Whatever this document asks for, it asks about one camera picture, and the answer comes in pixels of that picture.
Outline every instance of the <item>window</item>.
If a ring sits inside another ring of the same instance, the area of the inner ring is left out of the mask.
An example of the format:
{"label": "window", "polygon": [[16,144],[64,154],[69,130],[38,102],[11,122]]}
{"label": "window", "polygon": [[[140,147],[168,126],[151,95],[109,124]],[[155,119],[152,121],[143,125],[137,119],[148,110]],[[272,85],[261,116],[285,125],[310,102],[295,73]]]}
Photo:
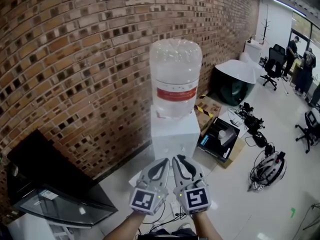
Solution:
{"label": "window", "polygon": [[316,66],[312,71],[312,74],[317,80],[320,80],[320,29],[315,25],[312,26],[310,46],[312,52],[315,55]]}
{"label": "window", "polygon": [[299,33],[304,35],[306,38],[310,37],[311,23],[295,12],[293,12],[291,27],[295,31],[298,31]]}
{"label": "window", "polygon": [[[296,34],[291,32],[290,40],[295,38]],[[297,53],[302,57],[307,49],[308,42],[302,38],[296,43]]]}

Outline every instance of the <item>paper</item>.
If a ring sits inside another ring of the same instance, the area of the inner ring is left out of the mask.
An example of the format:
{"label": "paper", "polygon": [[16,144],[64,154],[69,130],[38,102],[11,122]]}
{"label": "paper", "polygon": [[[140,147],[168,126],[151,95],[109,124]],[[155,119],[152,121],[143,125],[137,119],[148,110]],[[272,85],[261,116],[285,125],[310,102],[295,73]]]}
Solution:
{"label": "paper", "polygon": [[242,138],[242,136],[248,131],[244,121],[237,114],[235,114],[234,111],[231,111],[228,109],[226,112],[219,115],[218,118],[220,118],[221,120],[227,122],[228,124],[231,124],[234,127],[238,128],[240,130],[239,135],[238,135],[239,138]]}

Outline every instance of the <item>black office chair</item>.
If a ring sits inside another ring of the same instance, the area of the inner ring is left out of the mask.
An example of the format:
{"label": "black office chair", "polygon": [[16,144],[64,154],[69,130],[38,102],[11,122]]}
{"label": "black office chair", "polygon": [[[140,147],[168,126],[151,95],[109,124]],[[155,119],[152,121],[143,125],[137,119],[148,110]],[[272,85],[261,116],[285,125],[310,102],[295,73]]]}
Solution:
{"label": "black office chair", "polygon": [[269,59],[264,66],[264,70],[267,72],[266,75],[261,75],[260,77],[266,79],[263,86],[270,82],[274,86],[274,90],[277,90],[277,82],[273,79],[278,79],[281,77],[282,68],[285,64],[285,54],[280,53],[274,48],[269,48]]}
{"label": "black office chair", "polygon": [[283,48],[282,46],[280,46],[279,44],[275,44],[273,49],[275,49],[276,51],[278,51],[279,53],[286,55],[286,49]]}
{"label": "black office chair", "polygon": [[320,112],[312,108],[309,112],[304,114],[306,128],[302,128],[299,124],[295,125],[295,128],[298,128],[304,133],[303,136],[298,137],[295,141],[299,141],[301,139],[306,139],[307,142],[307,150],[305,151],[306,154],[310,151],[310,146],[312,146],[315,142],[319,141],[320,139]]}

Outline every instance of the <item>black box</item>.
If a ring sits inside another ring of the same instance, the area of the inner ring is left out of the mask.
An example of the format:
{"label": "black box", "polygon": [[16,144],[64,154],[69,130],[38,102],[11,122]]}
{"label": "black box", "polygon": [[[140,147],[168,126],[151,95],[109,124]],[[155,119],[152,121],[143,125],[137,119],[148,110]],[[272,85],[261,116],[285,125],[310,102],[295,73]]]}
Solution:
{"label": "black box", "polygon": [[[219,131],[225,131],[226,135],[221,140]],[[216,118],[203,137],[199,139],[198,147],[206,153],[214,156],[222,162],[227,161],[236,143],[240,130],[233,125]]]}

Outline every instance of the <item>yellow tape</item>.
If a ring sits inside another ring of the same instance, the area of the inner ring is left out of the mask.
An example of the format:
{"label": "yellow tape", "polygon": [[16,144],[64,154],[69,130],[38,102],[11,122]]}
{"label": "yellow tape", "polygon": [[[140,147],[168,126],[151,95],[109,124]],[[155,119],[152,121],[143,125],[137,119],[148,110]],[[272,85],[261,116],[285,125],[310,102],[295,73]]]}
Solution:
{"label": "yellow tape", "polygon": [[195,109],[197,109],[197,110],[199,110],[201,113],[206,114],[207,116],[209,116],[209,117],[211,117],[211,118],[213,118],[213,117],[214,117],[214,115],[213,115],[213,114],[211,114],[211,113],[209,113],[209,112],[207,112],[207,111],[203,110],[201,107],[199,107],[199,106],[197,106],[197,105],[194,105],[194,108],[195,108]]}

